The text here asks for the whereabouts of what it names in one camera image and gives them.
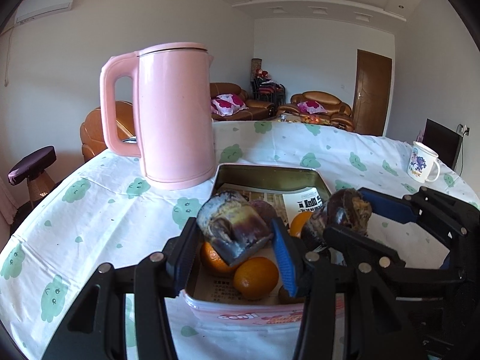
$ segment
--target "electrical cable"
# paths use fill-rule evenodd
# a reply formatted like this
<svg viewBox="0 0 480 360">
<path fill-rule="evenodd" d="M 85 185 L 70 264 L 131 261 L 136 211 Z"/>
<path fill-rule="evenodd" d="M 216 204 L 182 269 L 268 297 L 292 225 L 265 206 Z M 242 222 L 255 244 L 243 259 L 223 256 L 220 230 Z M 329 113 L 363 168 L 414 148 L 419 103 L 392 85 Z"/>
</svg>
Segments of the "electrical cable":
<svg viewBox="0 0 480 360">
<path fill-rule="evenodd" d="M 10 27 L 7 28 L 6 30 L 4 30 L 2 33 L 0 33 L 0 36 L 5 35 L 8 31 L 13 30 L 13 29 L 14 29 L 14 26 L 10 26 Z"/>
<path fill-rule="evenodd" d="M 459 176 L 462 176 L 462 172 L 463 172 L 463 139 L 462 139 L 462 168 L 460 169 Z"/>
<path fill-rule="evenodd" d="M 6 66 L 5 66 L 4 86 L 8 86 L 8 84 L 9 84 L 9 81 L 8 81 L 8 66 L 9 66 L 9 63 L 10 63 L 11 36 L 12 36 L 13 33 L 14 33 L 14 29 L 12 27 L 12 29 L 10 31 L 10 36 L 8 37 L 7 63 L 6 63 Z"/>
</svg>

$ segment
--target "white mug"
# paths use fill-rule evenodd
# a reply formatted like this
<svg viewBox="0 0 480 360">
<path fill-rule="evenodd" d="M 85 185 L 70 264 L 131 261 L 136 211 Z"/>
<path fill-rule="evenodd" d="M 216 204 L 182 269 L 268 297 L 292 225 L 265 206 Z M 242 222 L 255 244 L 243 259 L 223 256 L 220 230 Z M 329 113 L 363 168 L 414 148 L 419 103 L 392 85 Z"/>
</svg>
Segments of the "white mug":
<svg viewBox="0 0 480 360">
<path fill-rule="evenodd" d="M 427 178 L 430 174 L 434 164 L 437 166 L 437 175 L 434 178 Z M 435 151 L 425 146 L 423 143 L 414 142 L 412 155 L 406 172 L 409 176 L 424 183 L 425 181 L 436 181 L 440 176 L 440 164 L 438 163 L 438 154 Z"/>
</svg>

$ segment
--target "curtain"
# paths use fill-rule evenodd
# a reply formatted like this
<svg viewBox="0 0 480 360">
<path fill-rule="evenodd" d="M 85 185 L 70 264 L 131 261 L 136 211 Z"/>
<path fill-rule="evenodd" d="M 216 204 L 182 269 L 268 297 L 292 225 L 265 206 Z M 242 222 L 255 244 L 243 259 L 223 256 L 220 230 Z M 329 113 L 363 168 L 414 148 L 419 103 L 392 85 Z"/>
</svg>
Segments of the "curtain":
<svg viewBox="0 0 480 360">
<path fill-rule="evenodd" d="M 17 212 L 17 203 L 0 179 L 0 250 L 10 238 L 10 225 Z"/>
</svg>

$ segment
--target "mandarin orange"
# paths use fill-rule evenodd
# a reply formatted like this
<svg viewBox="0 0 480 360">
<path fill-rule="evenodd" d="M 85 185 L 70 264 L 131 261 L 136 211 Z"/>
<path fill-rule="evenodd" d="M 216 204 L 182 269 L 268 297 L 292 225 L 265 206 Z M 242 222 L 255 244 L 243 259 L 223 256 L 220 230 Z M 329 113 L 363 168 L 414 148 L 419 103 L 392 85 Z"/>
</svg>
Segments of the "mandarin orange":
<svg viewBox="0 0 480 360">
<path fill-rule="evenodd" d="M 234 288 L 248 300 L 268 296 L 277 286 L 278 268 L 266 257 L 253 257 L 238 267 L 233 276 Z"/>
<path fill-rule="evenodd" d="M 231 276 L 238 268 L 228 266 L 208 242 L 200 247 L 200 261 L 207 271 L 218 276 Z"/>
<path fill-rule="evenodd" d="M 291 225 L 290 225 L 290 235 L 292 237 L 297 237 L 300 238 L 300 234 L 302 233 L 302 227 L 305 225 L 305 222 L 310 219 L 311 212 L 310 211 L 304 211 L 300 212 L 295 218 L 293 219 Z"/>
</svg>

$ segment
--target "chair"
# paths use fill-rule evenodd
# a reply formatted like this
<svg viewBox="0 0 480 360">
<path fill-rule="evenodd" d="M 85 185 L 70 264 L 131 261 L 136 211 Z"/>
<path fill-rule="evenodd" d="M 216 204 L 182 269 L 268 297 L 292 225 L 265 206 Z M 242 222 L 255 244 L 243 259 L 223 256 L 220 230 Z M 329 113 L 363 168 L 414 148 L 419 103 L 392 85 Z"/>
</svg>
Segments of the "chair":
<svg viewBox="0 0 480 360">
<path fill-rule="evenodd" d="M 308 91 L 295 94 L 291 97 L 290 104 L 278 107 L 277 115 L 287 112 L 297 116 L 308 116 L 309 114 L 301 113 L 297 106 L 298 103 L 308 100 L 315 100 L 322 104 L 327 113 L 317 114 L 316 116 L 328 121 L 331 126 L 349 132 L 355 131 L 351 107 L 347 103 L 342 102 L 338 97 L 327 92 Z"/>
<path fill-rule="evenodd" d="M 115 102 L 117 113 L 117 134 L 123 140 L 135 136 L 134 109 L 126 101 Z M 103 138 L 102 115 L 100 107 L 95 108 L 80 126 L 80 140 L 85 162 L 91 160 L 107 148 Z"/>
<path fill-rule="evenodd" d="M 55 148 L 47 146 L 21 159 L 8 174 L 11 185 L 18 185 L 27 179 L 32 208 L 35 208 L 55 188 L 54 181 L 45 169 L 56 159 Z"/>
<path fill-rule="evenodd" d="M 275 84 L 261 77 L 255 77 L 251 82 L 251 88 L 253 91 L 253 98 L 255 100 L 263 100 L 273 103 L 275 109 L 285 104 L 285 87 L 281 84 Z"/>
</svg>

